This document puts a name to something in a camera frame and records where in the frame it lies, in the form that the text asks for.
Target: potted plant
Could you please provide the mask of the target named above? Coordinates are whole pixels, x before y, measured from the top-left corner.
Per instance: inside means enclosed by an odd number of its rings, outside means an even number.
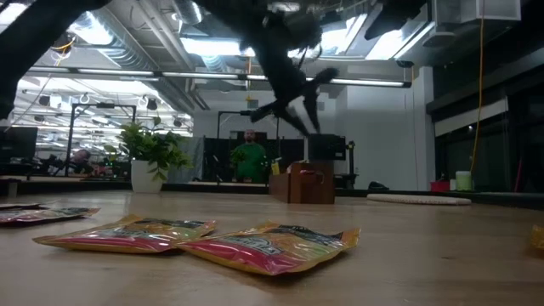
[[[191,167],[190,158],[179,149],[184,138],[172,132],[160,135],[156,131],[161,130],[157,128],[161,118],[154,118],[154,123],[152,129],[143,127],[141,123],[123,125],[118,136],[121,140],[119,151],[133,158],[131,181],[134,192],[158,193],[167,180],[168,170]],[[114,155],[112,159],[120,154],[111,145],[105,145],[104,149]]]

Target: computer monitor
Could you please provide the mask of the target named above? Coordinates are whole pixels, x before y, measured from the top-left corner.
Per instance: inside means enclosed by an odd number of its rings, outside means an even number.
[[[345,161],[346,138],[333,134],[311,134],[308,137],[311,161]]]
[[[37,127],[0,127],[0,162],[12,158],[32,159],[36,153]]]

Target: white planter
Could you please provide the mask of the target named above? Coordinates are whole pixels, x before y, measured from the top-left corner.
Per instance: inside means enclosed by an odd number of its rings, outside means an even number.
[[[162,180],[153,180],[156,172],[149,173],[156,168],[156,163],[148,165],[147,161],[133,161],[130,179],[133,183],[133,191],[137,193],[159,193]]]

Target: desk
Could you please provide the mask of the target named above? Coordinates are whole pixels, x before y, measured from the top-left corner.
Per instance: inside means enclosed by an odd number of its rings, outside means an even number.
[[[57,207],[102,207],[95,216],[0,229],[2,306],[20,305],[534,305],[544,298],[544,259],[524,251],[544,212],[506,207],[410,206],[337,198],[284,204],[269,195],[125,191],[34,195]],[[306,274],[262,277],[181,254],[71,252],[31,241],[118,220],[218,220],[217,233],[267,219],[324,233],[361,227],[360,244]]]

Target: snack bag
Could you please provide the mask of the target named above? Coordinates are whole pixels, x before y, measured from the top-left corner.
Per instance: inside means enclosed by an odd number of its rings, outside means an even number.
[[[357,245],[360,229],[323,235],[300,226],[266,223],[178,247],[234,269],[262,275],[300,272]]]
[[[533,225],[531,245],[537,250],[544,251],[544,227]]]
[[[215,221],[171,221],[134,215],[74,233],[44,236],[34,241],[72,250],[123,253],[158,253],[176,248],[175,241],[199,238],[215,228]]]
[[[46,210],[9,210],[0,211],[0,225],[30,224],[33,222],[62,220],[69,218],[89,217],[100,208],[54,208]]]
[[[3,209],[38,209],[41,208],[41,205],[54,204],[58,201],[44,201],[44,202],[10,202],[10,203],[0,203],[0,210]]]

